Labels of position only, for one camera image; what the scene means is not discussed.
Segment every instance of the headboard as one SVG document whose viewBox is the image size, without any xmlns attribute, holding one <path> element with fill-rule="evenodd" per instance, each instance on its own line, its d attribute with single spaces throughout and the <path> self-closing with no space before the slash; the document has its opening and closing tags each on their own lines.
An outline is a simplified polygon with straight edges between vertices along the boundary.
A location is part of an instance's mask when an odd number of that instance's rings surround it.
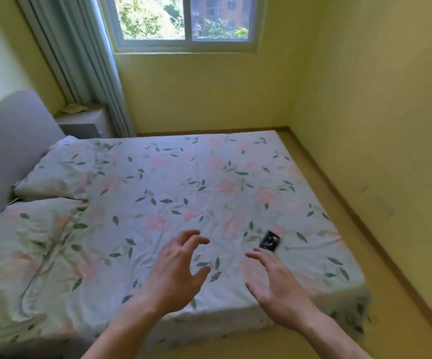
<svg viewBox="0 0 432 359">
<path fill-rule="evenodd" d="M 9 202 L 12 185 L 64 137 L 35 92 L 17 91 L 0 101 L 0 210 Z"/>
</svg>

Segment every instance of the floor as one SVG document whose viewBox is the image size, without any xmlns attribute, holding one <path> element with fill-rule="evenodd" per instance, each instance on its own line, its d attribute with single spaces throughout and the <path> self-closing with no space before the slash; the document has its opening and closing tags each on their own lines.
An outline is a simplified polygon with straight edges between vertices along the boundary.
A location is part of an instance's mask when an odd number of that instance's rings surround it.
<svg viewBox="0 0 432 359">
<path fill-rule="evenodd" d="M 432 328 L 392 272 L 352 222 L 288 131 L 279 136 L 303 172 L 364 272 L 373 295 L 372 323 L 361 345 L 373 358 L 431 358 Z M 161 359 L 304 358 L 318 356 L 298 334 L 285 329 L 234 335 L 152 356 Z"/>
</svg>

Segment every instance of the black phone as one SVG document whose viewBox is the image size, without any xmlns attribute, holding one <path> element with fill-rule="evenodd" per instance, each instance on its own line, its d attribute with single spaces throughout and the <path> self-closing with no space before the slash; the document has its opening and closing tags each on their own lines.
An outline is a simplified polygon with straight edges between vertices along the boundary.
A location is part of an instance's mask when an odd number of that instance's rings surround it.
<svg viewBox="0 0 432 359">
<path fill-rule="evenodd" d="M 279 243 L 281 243 L 281 238 L 279 237 L 279 235 L 268 231 L 262 239 L 261 243 L 259 243 L 259 247 L 262 249 L 267 249 L 268 251 L 274 253 L 276 248 L 279 246 Z"/>
</svg>

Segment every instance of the left hand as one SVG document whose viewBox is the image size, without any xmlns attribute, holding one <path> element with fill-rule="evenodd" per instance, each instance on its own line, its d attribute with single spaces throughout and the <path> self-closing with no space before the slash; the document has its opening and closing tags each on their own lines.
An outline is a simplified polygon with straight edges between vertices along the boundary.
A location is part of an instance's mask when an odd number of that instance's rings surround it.
<svg viewBox="0 0 432 359">
<path fill-rule="evenodd" d="M 123 312 L 131 315 L 131 307 L 137 306 L 136 310 L 153 310 L 157 317 L 163 317 L 191 302 L 211 271 L 210 267 L 203 267 L 194 276 L 190 272 L 193 252 L 200 244 L 210 242 L 200 233 L 197 229 L 181 232 L 165 245 L 147 281 L 139 293 L 126 303 Z"/>
</svg>

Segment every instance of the mattress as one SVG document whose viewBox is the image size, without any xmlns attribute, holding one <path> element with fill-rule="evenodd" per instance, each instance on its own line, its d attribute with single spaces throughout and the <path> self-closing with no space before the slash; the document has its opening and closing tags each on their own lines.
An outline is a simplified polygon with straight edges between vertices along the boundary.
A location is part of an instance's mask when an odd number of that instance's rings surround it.
<svg viewBox="0 0 432 359">
<path fill-rule="evenodd" d="M 276 132 L 89 142 L 105 163 L 88 187 L 88 208 L 23 299 L 45 315 L 38 330 L 20 333 L 28 350 L 45 340 L 45 352 L 55 343 L 53 357 L 81 355 L 144 284 L 163 245 L 186 229 L 211 239 L 195 251 L 191 271 L 212 271 L 188 307 L 159 322 L 143 352 L 272 327 L 245 287 L 268 281 L 244 256 L 267 230 L 282 238 L 276 255 L 317 307 L 363 333 L 363 273 Z"/>
</svg>

